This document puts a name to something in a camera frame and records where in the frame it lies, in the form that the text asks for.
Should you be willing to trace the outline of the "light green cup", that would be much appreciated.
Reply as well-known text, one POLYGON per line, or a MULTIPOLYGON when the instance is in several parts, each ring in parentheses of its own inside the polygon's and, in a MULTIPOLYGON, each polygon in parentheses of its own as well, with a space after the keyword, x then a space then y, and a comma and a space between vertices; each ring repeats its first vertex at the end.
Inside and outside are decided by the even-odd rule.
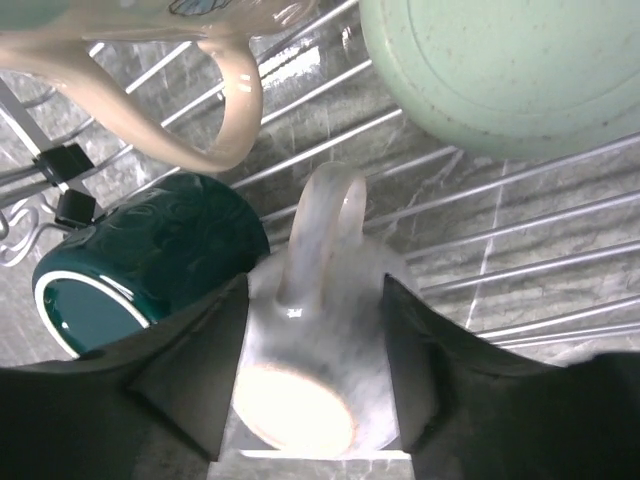
POLYGON ((443 142, 554 158, 639 130, 635 1, 363 1, 359 13, 391 97, 443 142))

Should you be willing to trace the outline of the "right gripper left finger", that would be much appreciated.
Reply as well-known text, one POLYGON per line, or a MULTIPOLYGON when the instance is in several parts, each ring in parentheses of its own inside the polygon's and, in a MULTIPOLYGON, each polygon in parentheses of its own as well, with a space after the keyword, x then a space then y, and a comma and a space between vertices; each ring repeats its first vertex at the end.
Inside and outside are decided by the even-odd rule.
POLYGON ((1 372, 5 479, 203 479, 221 453, 248 280, 72 361, 1 372))

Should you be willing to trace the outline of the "dark green mug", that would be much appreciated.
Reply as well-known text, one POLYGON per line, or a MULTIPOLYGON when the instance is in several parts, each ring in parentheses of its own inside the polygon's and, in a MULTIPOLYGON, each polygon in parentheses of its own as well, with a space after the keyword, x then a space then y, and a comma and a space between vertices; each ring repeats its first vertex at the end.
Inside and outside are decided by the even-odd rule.
POLYGON ((243 197, 180 172, 50 250, 34 270, 33 298, 47 331, 76 357, 198 302, 269 253, 243 197))

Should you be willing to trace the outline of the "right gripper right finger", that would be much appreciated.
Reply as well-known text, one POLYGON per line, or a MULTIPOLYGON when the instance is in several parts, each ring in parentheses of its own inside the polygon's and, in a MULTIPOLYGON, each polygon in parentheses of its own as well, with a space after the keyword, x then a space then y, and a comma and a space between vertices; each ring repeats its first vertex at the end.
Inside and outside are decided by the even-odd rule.
POLYGON ((635 479, 639 357, 558 367, 503 350, 392 276, 381 301, 399 438, 418 479, 635 479))

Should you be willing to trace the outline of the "cream tall mug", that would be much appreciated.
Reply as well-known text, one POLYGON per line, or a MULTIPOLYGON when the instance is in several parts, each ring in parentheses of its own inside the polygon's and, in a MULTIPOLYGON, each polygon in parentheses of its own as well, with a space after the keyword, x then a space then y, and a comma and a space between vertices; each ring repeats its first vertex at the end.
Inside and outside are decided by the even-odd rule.
POLYGON ((4 1, 1 66, 45 81, 156 160, 218 173, 247 157, 261 128, 263 87, 251 38, 283 32, 314 7, 312 1, 4 1), (114 42, 193 43, 214 60, 225 108, 209 150, 168 132, 130 95, 165 61, 123 89, 89 54, 92 44, 114 42))

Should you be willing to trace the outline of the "beige speckled mug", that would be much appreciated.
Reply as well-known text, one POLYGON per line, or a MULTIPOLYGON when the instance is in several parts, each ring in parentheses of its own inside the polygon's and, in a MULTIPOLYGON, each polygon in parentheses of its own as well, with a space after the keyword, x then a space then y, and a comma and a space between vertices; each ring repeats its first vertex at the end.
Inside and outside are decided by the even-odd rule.
POLYGON ((249 274, 232 406, 270 447, 314 459, 381 450, 398 427, 380 303, 384 278, 417 284, 367 237, 364 175, 339 162, 307 181, 285 248, 249 274))

